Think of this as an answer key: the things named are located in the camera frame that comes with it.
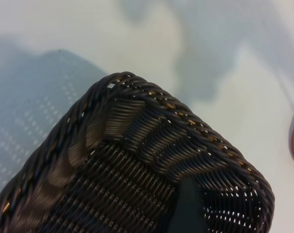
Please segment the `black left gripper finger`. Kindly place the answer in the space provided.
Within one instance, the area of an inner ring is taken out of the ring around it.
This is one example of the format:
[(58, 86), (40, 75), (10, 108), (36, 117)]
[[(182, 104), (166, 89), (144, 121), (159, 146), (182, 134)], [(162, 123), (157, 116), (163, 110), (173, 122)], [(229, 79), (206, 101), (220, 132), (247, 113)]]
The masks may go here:
[(175, 233), (206, 233), (202, 192), (193, 178), (180, 184), (179, 198), (174, 213)]

